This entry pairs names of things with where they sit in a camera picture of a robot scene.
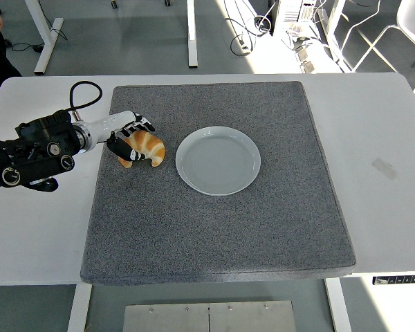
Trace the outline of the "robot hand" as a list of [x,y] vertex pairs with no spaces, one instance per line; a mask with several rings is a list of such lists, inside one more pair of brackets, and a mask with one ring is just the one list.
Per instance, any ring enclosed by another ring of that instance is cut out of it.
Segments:
[[97,122],[83,122],[82,125],[82,151],[90,151],[98,143],[105,142],[115,155],[125,161],[154,159],[153,154],[141,147],[140,143],[138,147],[132,147],[126,142],[129,137],[133,138],[134,133],[140,135],[140,131],[155,131],[150,121],[138,113],[123,111]]

